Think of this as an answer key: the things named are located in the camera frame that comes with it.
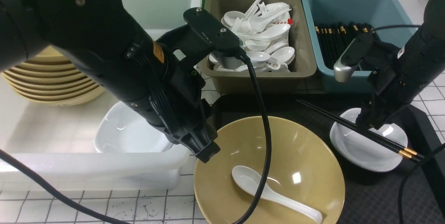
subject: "yellow plate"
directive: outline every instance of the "yellow plate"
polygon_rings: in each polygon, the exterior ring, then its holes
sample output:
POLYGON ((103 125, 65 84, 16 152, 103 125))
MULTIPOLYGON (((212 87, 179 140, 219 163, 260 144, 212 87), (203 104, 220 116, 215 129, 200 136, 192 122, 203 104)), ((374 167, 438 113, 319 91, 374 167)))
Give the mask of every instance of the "yellow plate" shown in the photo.
POLYGON ((13 88, 14 91, 16 91, 17 93, 23 95, 23 96, 28 96, 32 99, 36 99, 36 100, 49 100, 49 101, 60 101, 60 100, 65 100, 65 99, 69 99, 75 96, 78 96, 80 94, 84 94, 92 89, 97 88, 99 85, 97 84, 92 84, 90 86, 87 86, 86 88, 80 89, 78 91, 74 91, 68 94, 53 94, 53 95, 44 95, 44 94, 36 94, 36 93, 30 93, 28 91, 24 91, 21 90, 19 88, 16 88, 14 86, 11 86, 13 88))
POLYGON ((73 69, 74 64, 72 64, 70 61, 62 61, 60 63, 35 63, 33 61, 25 61, 24 63, 19 65, 20 67, 24 67, 27 69, 35 69, 35 70, 41 70, 46 72, 57 72, 61 70, 67 70, 67 69, 73 69))
MULTIPOLYGON (((345 201, 345 180, 331 150, 313 132, 292 121, 269 117, 272 163, 267 184, 279 194, 308 205, 323 215, 323 224, 335 224, 345 201)), ((224 126, 215 142, 221 151, 204 164, 196 162, 194 191, 210 224, 238 220, 253 197, 232 178, 237 165, 262 173, 265 157, 264 127, 260 116, 224 126)), ((260 200, 246 224, 313 224, 309 217, 267 200, 260 200)))
POLYGON ((68 69, 68 70, 62 70, 62 71, 44 71, 44 70, 37 70, 37 69, 29 69, 26 67, 16 66, 11 68, 12 70, 16 72, 20 72, 27 75, 32 75, 35 77, 59 77, 59 76, 67 76, 67 75, 73 75, 76 73, 79 73, 79 70, 76 68, 68 69))
POLYGON ((7 80, 11 80, 11 81, 18 83, 20 85, 24 85, 24 86, 35 88, 35 89, 45 89, 45 90, 57 90, 57 89, 71 88, 73 86, 81 85, 82 83, 85 83, 85 82, 91 80, 88 77, 84 77, 84 78, 79 78, 79 79, 73 80, 69 83, 36 83, 36 82, 30 82, 27 80, 16 78, 16 77, 6 74, 6 73, 2 73, 2 75, 7 80))
POLYGON ((99 87, 97 87, 91 91, 88 91, 84 94, 80 94, 78 96, 64 99, 64 100, 59 100, 59 101, 38 100, 38 99, 30 98, 28 96, 24 96, 22 94, 21 94, 21 96, 23 96, 24 98, 26 98, 27 100, 29 100, 31 102, 38 102, 38 103, 43 103, 43 104, 57 106, 57 107, 65 107, 65 106, 74 106, 74 105, 80 105, 80 104, 85 104, 87 102, 90 102, 90 101, 94 100, 95 98, 97 98, 98 96, 100 96, 104 91, 105 91, 105 89, 102 86, 99 86, 99 87))
POLYGON ((80 85, 72 86, 70 88, 66 89, 56 89, 56 90, 47 90, 47 89, 34 89, 28 86, 21 85, 19 83, 15 83, 8 78, 5 77, 5 80, 9 83, 9 85, 16 87, 22 91, 26 91, 31 94, 38 94, 40 96, 51 96, 51 95, 58 95, 58 94, 68 94, 71 92, 79 91, 83 88, 86 88, 90 85, 94 84, 94 81, 88 80, 80 85))
POLYGON ((60 61, 68 61, 68 58, 66 58, 64 55, 62 55, 59 51, 54 49, 52 46, 46 47, 42 52, 40 52, 37 56, 30 59, 31 61, 35 61, 37 63, 41 62, 50 62, 50 63, 57 63, 60 61))
POLYGON ((5 74, 14 76, 17 78, 21 78, 25 81, 36 82, 36 83, 70 83, 73 80, 76 80, 76 79, 79 79, 82 77, 86 77, 86 75, 84 75, 81 72, 78 72, 73 75, 65 75, 65 76, 58 76, 58 77, 37 77, 37 76, 28 75, 28 74, 23 74, 21 72, 17 72, 15 70, 11 70, 11 69, 5 70, 5 74))

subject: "screw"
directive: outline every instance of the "screw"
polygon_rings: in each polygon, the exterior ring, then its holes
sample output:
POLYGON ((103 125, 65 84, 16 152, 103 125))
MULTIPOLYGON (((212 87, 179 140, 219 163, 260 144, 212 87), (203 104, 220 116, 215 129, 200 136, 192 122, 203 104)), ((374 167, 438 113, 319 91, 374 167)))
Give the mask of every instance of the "screw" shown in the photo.
POLYGON ((76 0, 76 4, 78 6, 84 6, 85 5, 85 0, 76 0))

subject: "gold chopstick tip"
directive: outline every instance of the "gold chopstick tip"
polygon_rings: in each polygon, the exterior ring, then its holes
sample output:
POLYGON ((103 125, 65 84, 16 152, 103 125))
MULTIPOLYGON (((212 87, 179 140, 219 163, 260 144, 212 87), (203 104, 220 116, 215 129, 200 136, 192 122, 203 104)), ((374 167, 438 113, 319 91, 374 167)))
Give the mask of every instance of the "gold chopstick tip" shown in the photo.
POLYGON ((403 151, 403 150, 399 150, 399 155, 411 159, 413 156, 411 154, 408 154, 407 152, 403 151))
POLYGON ((409 149, 409 148, 404 148, 403 151, 407 152, 408 154, 412 154, 413 156, 417 155, 416 151, 409 149))

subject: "blue plastic bin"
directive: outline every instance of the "blue plastic bin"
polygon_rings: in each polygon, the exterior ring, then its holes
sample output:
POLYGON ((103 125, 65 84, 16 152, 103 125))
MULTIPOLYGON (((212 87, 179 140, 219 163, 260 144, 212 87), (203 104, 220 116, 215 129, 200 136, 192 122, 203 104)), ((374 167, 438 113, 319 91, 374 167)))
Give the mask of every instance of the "blue plastic bin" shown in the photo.
MULTIPOLYGON (((321 55, 315 24, 369 23, 375 28, 393 24, 412 24, 398 0, 302 0, 309 27, 318 70, 321 72, 324 91, 328 93, 363 93, 371 90, 367 77, 370 72, 354 72, 347 83, 339 83, 334 71, 328 69, 321 55)), ((380 39, 402 47, 416 32, 413 28, 378 31, 380 39)))

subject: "white saucer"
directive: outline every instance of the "white saucer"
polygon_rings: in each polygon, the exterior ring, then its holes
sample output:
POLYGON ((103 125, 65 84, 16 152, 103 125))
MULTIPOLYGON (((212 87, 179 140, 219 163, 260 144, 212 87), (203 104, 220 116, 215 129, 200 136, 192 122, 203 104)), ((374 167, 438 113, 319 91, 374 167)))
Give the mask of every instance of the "white saucer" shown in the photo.
POLYGON ((153 153, 172 146, 162 132, 123 102, 108 111, 94 138, 99 153, 153 153))
MULTIPOLYGON (((342 118, 355 123, 361 112, 359 108, 347 110, 342 118)), ((402 128, 396 124, 385 124, 379 130, 370 129, 402 146, 406 147, 408 138, 402 128)), ((364 169, 374 172, 388 172, 395 169, 402 156, 373 142, 372 140, 354 132, 343 125, 334 123, 329 133, 334 148, 348 161, 364 169)))

